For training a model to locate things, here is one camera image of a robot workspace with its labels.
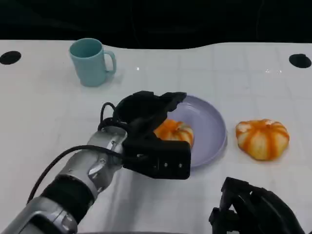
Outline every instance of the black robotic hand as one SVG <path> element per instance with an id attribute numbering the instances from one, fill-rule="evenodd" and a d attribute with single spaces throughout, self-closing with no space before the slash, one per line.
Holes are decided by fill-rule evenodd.
<path id="1" fill-rule="evenodd" d="M 221 191 L 220 207 L 209 218 L 214 234 L 304 234 L 292 210 L 273 192 L 230 177 Z"/>
<path id="2" fill-rule="evenodd" d="M 101 121 L 98 130 L 104 126 L 118 126 L 127 131 L 123 142 L 123 153 L 129 158 L 145 157 L 133 163 L 124 161 L 123 167 L 140 174 L 162 179 L 187 179 L 191 169 L 191 148 L 185 141 L 160 140 L 154 134 L 167 118 L 167 113 L 176 109 L 186 93 L 165 93 L 140 91 L 124 98 L 112 118 Z"/>

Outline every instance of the mug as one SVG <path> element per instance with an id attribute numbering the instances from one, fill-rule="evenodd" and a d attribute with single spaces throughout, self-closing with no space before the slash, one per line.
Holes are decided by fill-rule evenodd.
<path id="1" fill-rule="evenodd" d="M 99 40 L 83 38 L 75 41 L 69 48 L 80 83 L 88 87 L 100 86 L 108 76 L 116 72 L 116 59 L 112 51 L 104 50 Z M 113 61 L 113 70 L 107 71 L 104 54 Z"/>

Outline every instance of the lavender plate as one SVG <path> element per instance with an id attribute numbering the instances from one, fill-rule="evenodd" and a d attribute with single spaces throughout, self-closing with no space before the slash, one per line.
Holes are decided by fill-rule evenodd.
<path id="1" fill-rule="evenodd" d="M 208 102 L 187 96 L 168 118 L 189 124 L 194 132 L 191 168 L 220 156 L 227 144 L 227 130 L 220 112 Z"/>

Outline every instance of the white table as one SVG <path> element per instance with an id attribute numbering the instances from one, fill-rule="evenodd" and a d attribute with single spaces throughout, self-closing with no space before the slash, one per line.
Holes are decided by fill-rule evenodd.
<path id="1" fill-rule="evenodd" d="M 184 91 L 212 103 L 227 124 L 225 155 L 186 181 L 153 180 L 120 170 L 79 232 L 209 234 L 208 218 L 219 204 L 226 176 L 274 191 L 303 229 L 312 230 L 312 68 L 288 62 L 296 53 L 312 58 L 312 45 L 223 43 L 174 51 L 106 47 L 116 54 L 115 79 L 86 88 L 68 56 L 71 43 L 0 41 L 0 54 L 22 54 L 13 65 L 0 64 L 0 230 L 24 207 L 43 169 L 65 149 L 88 141 L 102 103 L 117 104 L 140 90 Z M 286 125 L 291 141 L 280 160 L 256 162 L 238 149 L 235 125 L 254 118 Z M 52 170 L 40 191 L 65 162 Z"/>

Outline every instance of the pumpkin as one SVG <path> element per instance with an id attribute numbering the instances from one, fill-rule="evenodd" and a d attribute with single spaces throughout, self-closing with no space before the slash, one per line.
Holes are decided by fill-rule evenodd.
<path id="1" fill-rule="evenodd" d="M 191 147 L 193 146 L 193 131 L 189 125 L 182 121 L 166 119 L 158 128 L 154 130 L 154 133 L 162 140 L 183 140 L 187 141 Z"/>
<path id="2" fill-rule="evenodd" d="M 280 157 L 289 143 L 289 134 L 280 122 L 269 119 L 240 122 L 236 137 L 241 150 L 257 160 Z"/>

